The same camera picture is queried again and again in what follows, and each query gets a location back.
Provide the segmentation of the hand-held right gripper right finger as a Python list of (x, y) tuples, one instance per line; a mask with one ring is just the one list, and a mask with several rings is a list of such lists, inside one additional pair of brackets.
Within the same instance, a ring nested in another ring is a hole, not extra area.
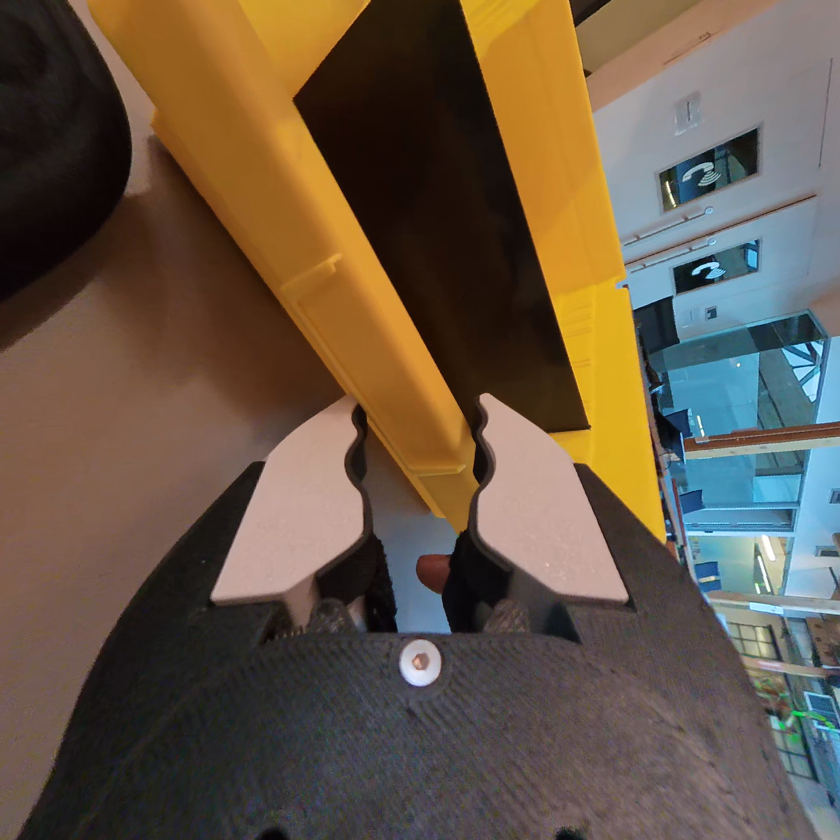
[(572, 457), (495, 396), (476, 400), (468, 531), (531, 605), (625, 606), (629, 593)]

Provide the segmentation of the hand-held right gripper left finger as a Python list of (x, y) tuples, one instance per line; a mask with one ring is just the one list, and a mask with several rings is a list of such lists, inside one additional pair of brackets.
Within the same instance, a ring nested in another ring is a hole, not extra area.
[(294, 429), (269, 453), (212, 590), (221, 606), (302, 606), (316, 580), (373, 533), (364, 409), (352, 395)]

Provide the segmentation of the black quilted pad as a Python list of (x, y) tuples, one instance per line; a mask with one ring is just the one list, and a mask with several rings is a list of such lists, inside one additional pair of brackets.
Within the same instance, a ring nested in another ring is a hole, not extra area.
[(2, 1), (2, 302), (99, 231), (131, 164), (118, 86), (72, 6)]

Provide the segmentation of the person's right hand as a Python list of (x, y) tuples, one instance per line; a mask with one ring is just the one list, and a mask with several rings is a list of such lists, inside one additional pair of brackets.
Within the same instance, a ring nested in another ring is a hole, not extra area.
[(450, 555), (430, 553), (416, 561), (416, 577), (431, 592), (441, 595), (450, 572)]

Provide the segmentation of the wooden ceiling beam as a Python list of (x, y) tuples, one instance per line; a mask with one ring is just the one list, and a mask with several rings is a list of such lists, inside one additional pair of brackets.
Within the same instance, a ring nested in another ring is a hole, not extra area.
[(687, 459), (768, 455), (839, 446), (839, 422), (773, 429), (739, 429), (730, 434), (684, 439)]

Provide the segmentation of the black divider panel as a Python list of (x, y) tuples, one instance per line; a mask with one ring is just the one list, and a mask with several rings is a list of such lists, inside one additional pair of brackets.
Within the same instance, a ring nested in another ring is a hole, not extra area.
[(460, 2), (369, 2), (294, 102), (468, 423), (588, 429)]

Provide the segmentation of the phone sign window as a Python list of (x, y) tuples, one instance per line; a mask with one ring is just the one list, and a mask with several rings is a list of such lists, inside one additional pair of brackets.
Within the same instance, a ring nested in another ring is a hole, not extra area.
[(762, 128), (734, 136), (658, 173), (659, 205), (676, 210), (761, 171)]
[(682, 295), (758, 272), (761, 248), (762, 240), (753, 239), (675, 266), (672, 269), (675, 294)]

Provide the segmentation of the yellow plastic bin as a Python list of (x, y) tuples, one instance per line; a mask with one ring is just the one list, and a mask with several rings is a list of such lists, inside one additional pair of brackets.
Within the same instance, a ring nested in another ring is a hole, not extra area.
[[(369, 2), (89, 2), (152, 128), (427, 509), (475, 445), (294, 102)], [(665, 541), (623, 255), (569, 2), (460, 2), (590, 427), (549, 435)]]

